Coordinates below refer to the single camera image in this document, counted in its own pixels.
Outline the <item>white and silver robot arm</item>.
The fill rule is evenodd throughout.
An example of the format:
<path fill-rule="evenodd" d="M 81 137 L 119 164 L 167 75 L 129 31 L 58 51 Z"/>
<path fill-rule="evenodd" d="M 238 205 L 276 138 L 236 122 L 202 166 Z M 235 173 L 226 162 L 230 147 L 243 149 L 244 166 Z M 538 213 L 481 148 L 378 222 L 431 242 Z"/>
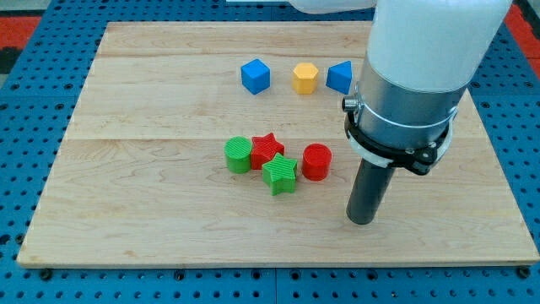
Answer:
<path fill-rule="evenodd" d="M 353 94 L 342 101 L 359 174 L 425 175 L 451 145 L 458 103 L 510 0 L 293 1 L 307 14 L 375 10 Z"/>

